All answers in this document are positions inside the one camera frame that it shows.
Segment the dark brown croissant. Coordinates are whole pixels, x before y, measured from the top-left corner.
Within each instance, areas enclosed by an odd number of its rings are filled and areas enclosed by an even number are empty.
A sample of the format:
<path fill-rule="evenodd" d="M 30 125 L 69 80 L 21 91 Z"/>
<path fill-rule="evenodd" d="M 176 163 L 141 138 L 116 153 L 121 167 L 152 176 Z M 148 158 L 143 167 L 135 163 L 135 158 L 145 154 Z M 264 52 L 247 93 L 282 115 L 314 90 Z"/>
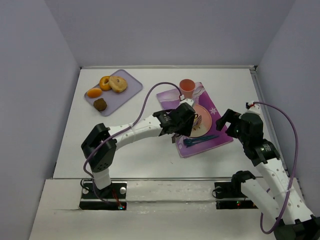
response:
<path fill-rule="evenodd" d="M 93 102 L 93 107 L 99 112 L 102 112 L 108 107 L 108 105 L 103 98 L 99 98 Z"/>

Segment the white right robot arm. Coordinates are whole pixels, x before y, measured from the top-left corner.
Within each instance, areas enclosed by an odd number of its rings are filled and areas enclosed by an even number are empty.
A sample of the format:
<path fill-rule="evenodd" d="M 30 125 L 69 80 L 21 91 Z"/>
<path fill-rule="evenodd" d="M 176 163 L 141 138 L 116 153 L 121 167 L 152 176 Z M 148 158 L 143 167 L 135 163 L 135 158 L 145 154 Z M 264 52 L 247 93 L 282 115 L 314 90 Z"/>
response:
<path fill-rule="evenodd" d="M 245 155 L 268 185 L 269 191 L 265 191 L 253 176 L 240 182 L 243 194 L 263 215 L 274 220 L 267 234 L 273 233 L 277 240 L 318 240 L 320 219 L 297 193 L 274 144 L 264 138 L 260 116 L 252 112 L 232 112 L 227 133 L 241 142 Z"/>

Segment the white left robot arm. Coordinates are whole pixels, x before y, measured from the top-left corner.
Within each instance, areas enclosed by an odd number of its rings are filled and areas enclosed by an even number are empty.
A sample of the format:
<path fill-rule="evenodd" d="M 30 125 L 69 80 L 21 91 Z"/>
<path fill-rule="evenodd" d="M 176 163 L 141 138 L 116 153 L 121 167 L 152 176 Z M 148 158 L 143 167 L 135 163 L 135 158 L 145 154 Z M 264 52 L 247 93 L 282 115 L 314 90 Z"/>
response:
<path fill-rule="evenodd" d="M 187 158 L 233 141 L 214 127 L 208 110 L 191 99 L 181 101 L 174 109 L 154 112 L 130 124 L 114 127 L 97 124 L 81 144 L 86 158 L 84 166 L 90 167 L 88 174 L 93 180 L 93 189 L 110 189 L 109 167 L 120 148 L 146 138 L 172 135 L 180 157 Z"/>

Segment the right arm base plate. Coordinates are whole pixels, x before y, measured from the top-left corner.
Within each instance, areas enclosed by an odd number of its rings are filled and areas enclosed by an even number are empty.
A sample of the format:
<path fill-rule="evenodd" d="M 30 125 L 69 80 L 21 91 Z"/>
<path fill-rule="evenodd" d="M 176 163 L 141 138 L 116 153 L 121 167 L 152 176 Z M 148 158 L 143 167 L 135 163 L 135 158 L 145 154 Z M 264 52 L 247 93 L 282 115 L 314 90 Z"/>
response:
<path fill-rule="evenodd" d="M 215 182 L 211 195 L 216 200 L 217 210 L 257 209 L 257 206 L 240 190 L 234 188 L 230 181 Z"/>

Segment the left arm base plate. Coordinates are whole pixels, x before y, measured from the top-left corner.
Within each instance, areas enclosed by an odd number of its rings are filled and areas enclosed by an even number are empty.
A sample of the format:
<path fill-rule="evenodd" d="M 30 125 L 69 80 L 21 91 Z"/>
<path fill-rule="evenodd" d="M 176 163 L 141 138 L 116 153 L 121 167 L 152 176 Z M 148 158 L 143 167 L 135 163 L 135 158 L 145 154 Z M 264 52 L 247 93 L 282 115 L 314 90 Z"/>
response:
<path fill-rule="evenodd" d="M 99 190 L 91 179 L 80 181 L 81 196 L 78 207 L 90 211 L 125 211 L 127 209 L 127 181 L 113 181 Z"/>

